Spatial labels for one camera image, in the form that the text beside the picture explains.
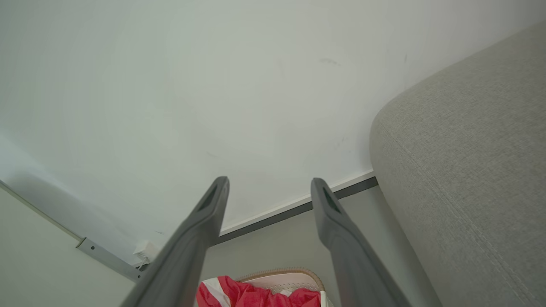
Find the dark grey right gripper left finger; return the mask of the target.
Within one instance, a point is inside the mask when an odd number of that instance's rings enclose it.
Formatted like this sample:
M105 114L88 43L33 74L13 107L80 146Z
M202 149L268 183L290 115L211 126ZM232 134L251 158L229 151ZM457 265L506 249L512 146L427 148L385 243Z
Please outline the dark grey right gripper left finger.
M229 196L229 179L214 179L201 200L145 270L123 307L191 307L207 249L216 243Z

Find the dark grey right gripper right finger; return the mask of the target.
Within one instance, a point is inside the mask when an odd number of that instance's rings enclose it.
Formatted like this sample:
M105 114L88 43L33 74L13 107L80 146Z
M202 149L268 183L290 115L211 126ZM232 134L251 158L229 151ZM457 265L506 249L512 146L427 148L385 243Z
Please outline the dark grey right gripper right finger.
M324 179L311 181L318 236L329 250L342 307L409 307L410 302Z

